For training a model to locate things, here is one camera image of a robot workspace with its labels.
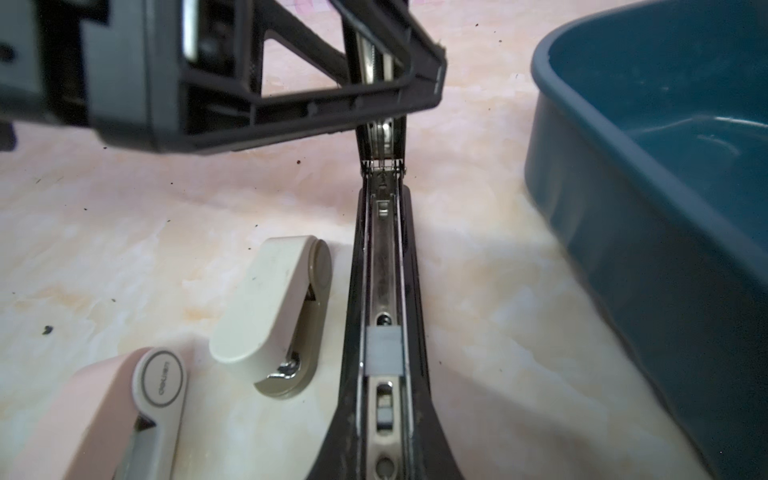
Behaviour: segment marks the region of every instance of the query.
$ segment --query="metal hinge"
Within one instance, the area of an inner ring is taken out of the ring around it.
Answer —
[[[376,50],[368,40],[357,35],[357,49],[361,66],[363,83],[372,84],[377,81],[391,81],[394,78],[392,56]],[[398,176],[406,174],[406,161],[397,158],[395,140],[404,131],[397,131],[397,123],[393,118],[385,118],[367,124],[367,143],[370,158],[361,158],[360,169],[363,176],[374,172],[395,172]]]

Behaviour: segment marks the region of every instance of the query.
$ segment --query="hole in metal rail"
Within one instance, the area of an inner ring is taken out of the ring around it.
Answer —
[[[387,315],[386,313],[382,313],[376,318],[376,325],[379,325],[379,326],[392,325],[392,317]]]
[[[376,476],[379,480],[393,480],[395,476],[395,463],[389,457],[382,457],[376,462]]]

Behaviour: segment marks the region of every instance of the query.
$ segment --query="pink marble countertop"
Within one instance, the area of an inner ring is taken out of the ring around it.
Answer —
[[[619,3],[412,2],[449,57],[441,105],[409,117],[406,184],[432,398],[467,479],[707,478],[523,183],[534,47]],[[286,6],[341,47],[325,0]],[[285,55],[268,46],[266,91],[332,86]],[[304,478],[336,406],[354,134],[161,157],[89,131],[17,132],[0,154],[0,478],[69,376],[152,345],[178,348],[190,370],[174,478]],[[296,234],[329,242],[332,293],[315,379],[274,400],[229,377],[207,338],[259,245]]]

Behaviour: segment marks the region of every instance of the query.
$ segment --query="black plastic frame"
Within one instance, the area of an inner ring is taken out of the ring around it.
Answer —
[[[192,65],[181,51],[180,1],[61,2],[58,29],[41,20],[56,0],[0,3],[0,45],[19,53],[0,61],[0,117],[87,126],[138,150],[213,153],[350,130],[441,100],[445,53],[398,0],[332,0],[347,28],[396,60],[401,75],[376,84],[349,83],[346,57],[275,0],[200,0],[230,2],[234,66],[222,74]],[[54,61],[44,53],[59,38],[72,49]],[[340,88],[262,97],[268,38]],[[66,96],[63,84],[74,85]],[[210,121],[211,111],[223,121]]]

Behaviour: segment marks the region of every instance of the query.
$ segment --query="blue plastic tub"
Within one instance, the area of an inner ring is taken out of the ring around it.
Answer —
[[[768,2],[594,15],[531,69],[531,197],[711,471],[768,478]]]

